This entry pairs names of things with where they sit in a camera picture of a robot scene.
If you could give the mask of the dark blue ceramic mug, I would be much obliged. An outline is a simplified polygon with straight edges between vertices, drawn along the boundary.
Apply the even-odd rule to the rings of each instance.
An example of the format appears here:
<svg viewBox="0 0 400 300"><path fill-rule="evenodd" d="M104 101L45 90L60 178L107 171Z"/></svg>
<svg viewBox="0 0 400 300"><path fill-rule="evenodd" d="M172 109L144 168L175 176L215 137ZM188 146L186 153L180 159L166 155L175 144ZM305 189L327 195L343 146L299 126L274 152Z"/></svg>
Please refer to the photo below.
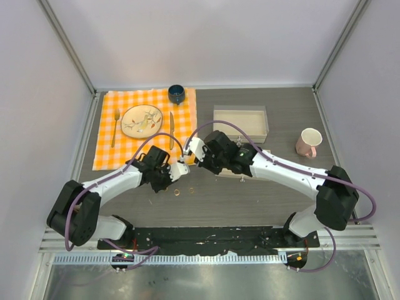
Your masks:
<svg viewBox="0 0 400 300"><path fill-rule="evenodd" d="M183 86L174 84L167 90L168 99L171 103L180 105L186 98L186 92Z"/></svg>

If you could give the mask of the yellow white checkered cloth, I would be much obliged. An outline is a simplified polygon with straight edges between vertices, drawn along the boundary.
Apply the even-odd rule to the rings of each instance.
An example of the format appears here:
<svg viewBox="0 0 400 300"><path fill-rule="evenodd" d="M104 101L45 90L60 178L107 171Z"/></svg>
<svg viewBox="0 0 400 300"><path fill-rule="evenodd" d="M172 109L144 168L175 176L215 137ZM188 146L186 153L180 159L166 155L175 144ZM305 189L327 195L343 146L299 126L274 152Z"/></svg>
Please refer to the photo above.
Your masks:
<svg viewBox="0 0 400 300"><path fill-rule="evenodd" d="M155 133L172 134L181 144L197 128L196 90L185 89L180 105L167 89L109 91L103 98L92 169L120 168Z"/></svg>

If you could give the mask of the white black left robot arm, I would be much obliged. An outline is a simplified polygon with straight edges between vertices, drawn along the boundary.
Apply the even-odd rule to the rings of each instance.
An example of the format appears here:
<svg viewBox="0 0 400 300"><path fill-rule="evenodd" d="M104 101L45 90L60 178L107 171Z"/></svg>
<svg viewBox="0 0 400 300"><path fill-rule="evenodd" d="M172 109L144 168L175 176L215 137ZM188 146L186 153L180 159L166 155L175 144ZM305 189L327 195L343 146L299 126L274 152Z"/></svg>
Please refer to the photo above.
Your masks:
<svg viewBox="0 0 400 300"><path fill-rule="evenodd" d="M166 151L151 146L147 153L103 177L84 183L68 181L47 217L47 226L75 246L95 239L128 240L132 225L118 216L102 216L99 210L143 184L150 184L155 192L166 189L172 183L168 159Z"/></svg>

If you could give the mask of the gold fork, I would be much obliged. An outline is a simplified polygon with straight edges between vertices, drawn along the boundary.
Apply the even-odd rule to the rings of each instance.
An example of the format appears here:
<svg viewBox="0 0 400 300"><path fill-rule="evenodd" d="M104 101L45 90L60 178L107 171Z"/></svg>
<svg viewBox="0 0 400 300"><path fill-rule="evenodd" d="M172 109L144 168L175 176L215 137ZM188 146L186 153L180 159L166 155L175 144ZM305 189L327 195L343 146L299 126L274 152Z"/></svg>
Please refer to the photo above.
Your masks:
<svg viewBox="0 0 400 300"><path fill-rule="evenodd" d="M116 143L116 130L117 130L117 125L118 125L118 121L121 117L121 113L119 108L116 108L114 110L114 129L113 129L113 134L112 134L112 142L111 142L111 147L114 148L115 147L115 143Z"/></svg>

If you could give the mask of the bird pattern ceramic plate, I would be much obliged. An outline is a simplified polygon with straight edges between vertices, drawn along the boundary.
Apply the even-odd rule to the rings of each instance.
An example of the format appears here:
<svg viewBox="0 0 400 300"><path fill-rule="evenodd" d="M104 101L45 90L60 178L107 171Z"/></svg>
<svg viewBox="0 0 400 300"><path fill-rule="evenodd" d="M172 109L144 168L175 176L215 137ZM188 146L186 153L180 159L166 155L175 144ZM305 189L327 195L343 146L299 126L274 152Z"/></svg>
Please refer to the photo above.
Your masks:
<svg viewBox="0 0 400 300"><path fill-rule="evenodd" d="M133 106L124 113L121 130L127 137L145 139L156 134L162 124L162 112L155 106L142 104Z"/></svg>

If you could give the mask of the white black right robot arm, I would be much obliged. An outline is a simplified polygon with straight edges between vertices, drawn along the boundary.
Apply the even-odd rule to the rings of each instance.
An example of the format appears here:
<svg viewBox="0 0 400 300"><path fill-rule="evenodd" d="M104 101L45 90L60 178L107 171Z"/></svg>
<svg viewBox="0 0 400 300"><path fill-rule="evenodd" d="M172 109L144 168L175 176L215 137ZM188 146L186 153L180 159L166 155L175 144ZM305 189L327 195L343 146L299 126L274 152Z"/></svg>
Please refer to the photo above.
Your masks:
<svg viewBox="0 0 400 300"><path fill-rule="evenodd" d="M234 174L267 179L313 200L313 205L291 214L286 221L282 235L289 244L322 228L345 230L359 199L348 174L340 167L325 170L303 166L274 157L251 143L238 146L221 131L213 131L204 140L192 138L187 149L199 167L214 174L227 169Z"/></svg>

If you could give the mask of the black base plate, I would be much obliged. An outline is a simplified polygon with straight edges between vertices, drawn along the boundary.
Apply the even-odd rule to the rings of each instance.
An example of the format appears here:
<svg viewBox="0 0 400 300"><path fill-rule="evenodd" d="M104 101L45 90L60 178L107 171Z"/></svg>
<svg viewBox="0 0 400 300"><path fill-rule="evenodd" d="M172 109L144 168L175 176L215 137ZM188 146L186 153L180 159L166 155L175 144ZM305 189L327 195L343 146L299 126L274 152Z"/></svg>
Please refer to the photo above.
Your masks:
<svg viewBox="0 0 400 300"><path fill-rule="evenodd" d="M158 255L217 256L229 251L239 256L276 254L279 248L318 248L316 231L294 237L287 229L273 226L243 227L137 227L120 240L122 249L145 251L157 246Z"/></svg>

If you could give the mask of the gold knife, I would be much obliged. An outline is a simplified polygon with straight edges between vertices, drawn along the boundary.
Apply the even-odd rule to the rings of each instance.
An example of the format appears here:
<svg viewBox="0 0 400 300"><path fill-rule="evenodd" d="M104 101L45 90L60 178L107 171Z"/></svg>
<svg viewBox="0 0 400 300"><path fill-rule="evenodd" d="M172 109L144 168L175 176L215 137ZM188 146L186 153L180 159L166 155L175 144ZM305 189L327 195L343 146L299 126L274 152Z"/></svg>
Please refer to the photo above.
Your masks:
<svg viewBox="0 0 400 300"><path fill-rule="evenodd" d="M174 148L174 115L173 112L171 111L169 113L169 134L170 134L170 139L169 139L169 149L173 150Z"/></svg>

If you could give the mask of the beige jewelry box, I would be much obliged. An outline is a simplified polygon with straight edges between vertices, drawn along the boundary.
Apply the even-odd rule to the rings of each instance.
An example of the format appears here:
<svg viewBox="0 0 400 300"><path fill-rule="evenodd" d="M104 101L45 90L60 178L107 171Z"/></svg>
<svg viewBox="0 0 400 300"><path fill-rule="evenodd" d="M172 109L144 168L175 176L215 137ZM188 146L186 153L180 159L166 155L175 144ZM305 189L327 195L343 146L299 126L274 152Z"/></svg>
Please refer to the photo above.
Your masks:
<svg viewBox="0 0 400 300"><path fill-rule="evenodd" d="M269 133L265 106L215 105L213 119L242 129L255 143L264 144Z"/></svg>

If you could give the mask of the pink ceramic mug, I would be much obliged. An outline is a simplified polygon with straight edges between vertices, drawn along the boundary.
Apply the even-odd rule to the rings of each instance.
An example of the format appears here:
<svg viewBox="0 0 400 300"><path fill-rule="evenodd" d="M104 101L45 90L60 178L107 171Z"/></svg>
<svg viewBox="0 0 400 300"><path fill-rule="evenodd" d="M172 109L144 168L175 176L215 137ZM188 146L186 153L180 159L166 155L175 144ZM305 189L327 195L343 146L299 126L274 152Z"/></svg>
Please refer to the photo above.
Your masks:
<svg viewBox="0 0 400 300"><path fill-rule="evenodd" d="M301 132L295 145L298 155L313 159L317 156L317 148L322 143L322 134L314 128L306 128Z"/></svg>

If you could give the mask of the beige jewelry drawer tray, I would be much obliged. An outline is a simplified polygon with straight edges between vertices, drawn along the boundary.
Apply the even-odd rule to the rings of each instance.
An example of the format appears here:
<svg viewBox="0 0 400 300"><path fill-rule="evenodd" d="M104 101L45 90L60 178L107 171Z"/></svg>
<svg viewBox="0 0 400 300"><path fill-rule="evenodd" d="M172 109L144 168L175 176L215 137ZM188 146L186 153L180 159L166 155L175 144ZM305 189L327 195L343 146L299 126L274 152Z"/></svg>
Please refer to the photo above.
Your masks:
<svg viewBox="0 0 400 300"><path fill-rule="evenodd" d="M246 180L253 179L251 176L247 176L245 174L235 174L232 171L223 168L219 174L216 175L217 177L221 178L231 178L231 179L238 179L240 182L244 182Z"/></svg>

